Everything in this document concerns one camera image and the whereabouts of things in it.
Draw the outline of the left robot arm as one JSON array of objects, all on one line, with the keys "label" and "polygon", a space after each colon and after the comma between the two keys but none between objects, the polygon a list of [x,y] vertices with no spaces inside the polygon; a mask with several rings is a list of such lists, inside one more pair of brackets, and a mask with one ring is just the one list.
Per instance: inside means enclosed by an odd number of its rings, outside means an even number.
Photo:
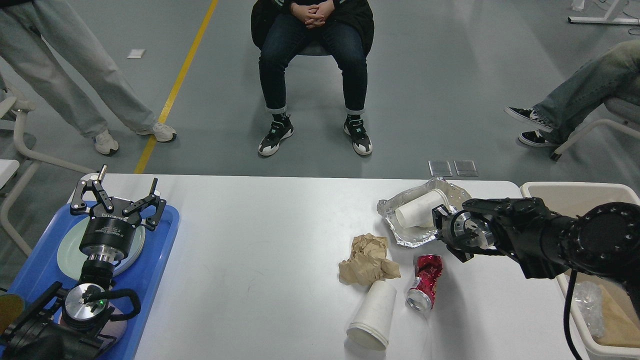
[{"label": "left robot arm", "polygon": [[123,344],[124,331],[143,310],[142,290],[123,288],[115,268],[130,256],[139,229],[159,227],[167,201],[158,179],[136,201],[110,196],[103,187],[107,166],[82,179],[71,197],[71,216],[87,219],[78,251],[84,261],[71,285],[54,281],[1,327],[3,360],[96,360]]}]

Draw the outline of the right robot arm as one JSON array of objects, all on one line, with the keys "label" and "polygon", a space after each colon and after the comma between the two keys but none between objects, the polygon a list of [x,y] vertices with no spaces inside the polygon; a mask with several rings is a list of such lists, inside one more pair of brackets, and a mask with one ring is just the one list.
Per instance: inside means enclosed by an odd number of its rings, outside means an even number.
[{"label": "right robot arm", "polygon": [[474,255],[507,256],[528,278],[553,279],[570,270],[563,309],[567,346],[580,355],[569,330],[570,303],[578,272],[618,284],[639,310],[640,210],[635,203],[609,202],[572,218],[538,197],[479,199],[450,213],[432,208],[438,239],[460,262]]}]

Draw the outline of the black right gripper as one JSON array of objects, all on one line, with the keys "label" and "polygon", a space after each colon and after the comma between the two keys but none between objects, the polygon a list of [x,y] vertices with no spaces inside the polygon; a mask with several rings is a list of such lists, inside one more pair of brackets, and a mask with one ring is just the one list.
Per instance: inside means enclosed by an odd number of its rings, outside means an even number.
[{"label": "black right gripper", "polygon": [[543,230],[555,217],[538,197],[471,198],[455,214],[446,205],[432,209],[438,239],[462,263],[474,255],[541,256]]}]

